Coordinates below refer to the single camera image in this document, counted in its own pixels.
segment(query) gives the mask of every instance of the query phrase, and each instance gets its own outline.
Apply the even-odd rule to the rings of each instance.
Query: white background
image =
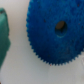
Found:
[[[11,40],[1,69],[2,84],[84,84],[84,53],[63,66],[49,66],[35,56],[26,32],[28,4],[29,0],[0,0],[8,14]]]

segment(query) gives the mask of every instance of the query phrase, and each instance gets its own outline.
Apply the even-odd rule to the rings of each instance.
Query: green object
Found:
[[[0,8],[0,68],[10,46],[10,40],[8,36],[9,26],[7,14],[3,8]]]

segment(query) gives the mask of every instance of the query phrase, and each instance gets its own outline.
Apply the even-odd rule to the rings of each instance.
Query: gear teeth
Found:
[[[26,24],[26,27],[27,27],[27,32],[28,32],[28,37],[29,37],[29,41],[30,41],[30,45],[32,45],[31,44],[31,40],[30,40],[30,35],[29,35],[29,29],[28,28],[30,28],[31,27],[31,25],[29,24],[30,23],[30,19],[29,19],[29,16],[31,15],[31,12],[30,12],[30,10],[32,9],[32,7],[31,7],[31,5],[34,3],[34,1],[36,1],[36,0],[30,0],[30,3],[29,3],[29,8],[28,8],[28,13],[27,13],[27,19],[26,19],[26,21],[27,21],[27,24]],[[37,53],[36,53],[36,51],[35,51],[35,49],[33,48],[33,47],[31,47],[32,49],[33,49],[33,52],[35,52],[35,54],[36,54],[36,56],[38,56],[38,58],[40,58],[40,60],[42,60],[43,62],[46,62],[46,64],[52,64],[52,65],[66,65],[66,63],[70,63],[70,62],[72,62],[73,60],[75,60],[76,58],[78,58],[79,56],[76,56],[75,58],[73,58],[73,59],[70,59],[69,61],[67,61],[67,62],[64,62],[63,63],[63,60],[61,61],[61,62],[59,62],[58,64],[57,63],[50,63],[50,62],[47,62],[47,61],[45,61],[44,59],[42,59]]]

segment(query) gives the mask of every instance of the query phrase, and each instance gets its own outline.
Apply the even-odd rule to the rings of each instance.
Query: white surface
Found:
[[[84,53],[64,66],[49,66],[35,56],[26,33],[28,4],[29,0],[0,0],[8,14],[11,40],[1,69],[2,84],[84,84]]]

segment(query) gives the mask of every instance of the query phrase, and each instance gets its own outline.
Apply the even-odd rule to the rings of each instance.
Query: teal plastic piece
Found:
[[[0,8],[0,68],[10,47],[9,26],[6,11]]]

